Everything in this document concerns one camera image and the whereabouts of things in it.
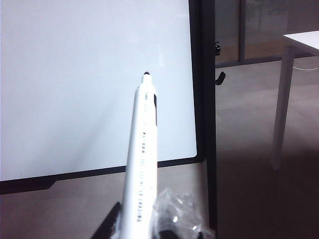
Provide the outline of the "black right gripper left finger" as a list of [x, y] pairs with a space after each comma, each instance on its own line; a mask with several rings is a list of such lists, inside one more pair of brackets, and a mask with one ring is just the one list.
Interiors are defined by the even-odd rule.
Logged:
[[116, 223], [120, 215], [122, 205], [117, 202], [107, 216], [104, 218], [102, 223], [99, 225], [97, 230], [93, 234], [93, 239], [110, 239], [115, 232]]

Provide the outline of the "plastic-wrapped right gripper right finger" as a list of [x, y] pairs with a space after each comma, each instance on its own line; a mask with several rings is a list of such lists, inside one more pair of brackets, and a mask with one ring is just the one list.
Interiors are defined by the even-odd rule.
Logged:
[[214, 239], [216, 233], [204, 222], [195, 197], [171, 188], [160, 192], [153, 206], [154, 239]]

